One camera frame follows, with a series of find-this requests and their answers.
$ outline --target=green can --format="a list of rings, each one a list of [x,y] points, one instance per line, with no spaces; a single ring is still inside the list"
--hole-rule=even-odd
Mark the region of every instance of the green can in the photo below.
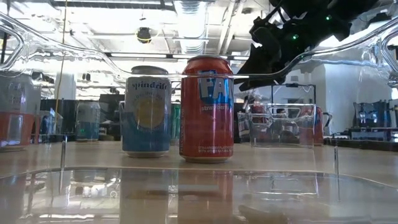
[[[171,144],[178,144],[180,140],[181,104],[172,103]]]

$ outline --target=blue can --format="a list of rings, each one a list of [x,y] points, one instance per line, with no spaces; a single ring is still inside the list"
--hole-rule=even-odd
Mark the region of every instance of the blue can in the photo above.
[[[160,157],[170,147],[171,82],[130,77],[121,106],[122,150],[131,157]]]
[[[76,141],[97,141],[101,108],[97,101],[79,101],[76,112]]]

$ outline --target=fluorescent light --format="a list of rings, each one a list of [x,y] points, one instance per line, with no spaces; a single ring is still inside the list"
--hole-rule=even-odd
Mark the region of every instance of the fluorescent light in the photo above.
[[[166,54],[123,54],[112,53],[112,57],[166,58]]]
[[[247,60],[249,57],[247,56],[234,56],[234,60]]]
[[[173,58],[184,58],[184,59],[190,59],[193,57],[196,57],[198,55],[173,55]]]

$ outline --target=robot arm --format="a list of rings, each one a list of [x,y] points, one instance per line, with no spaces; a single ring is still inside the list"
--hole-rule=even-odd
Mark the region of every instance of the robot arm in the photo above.
[[[314,49],[334,35],[343,40],[350,35],[351,23],[383,0],[269,0],[275,7],[264,19],[258,17],[249,31],[260,47],[251,46],[250,56],[238,74],[281,71],[296,56]],[[282,26],[270,23],[278,13]],[[278,75],[237,79],[241,91],[283,83],[289,71]]]

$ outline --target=ceiling duct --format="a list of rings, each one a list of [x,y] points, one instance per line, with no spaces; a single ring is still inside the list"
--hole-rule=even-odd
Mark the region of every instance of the ceiling duct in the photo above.
[[[205,42],[202,40],[206,34],[206,10],[207,2],[203,1],[174,1],[174,7],[178,15],[178,35],[181,40],[183,54],[205,53]]]

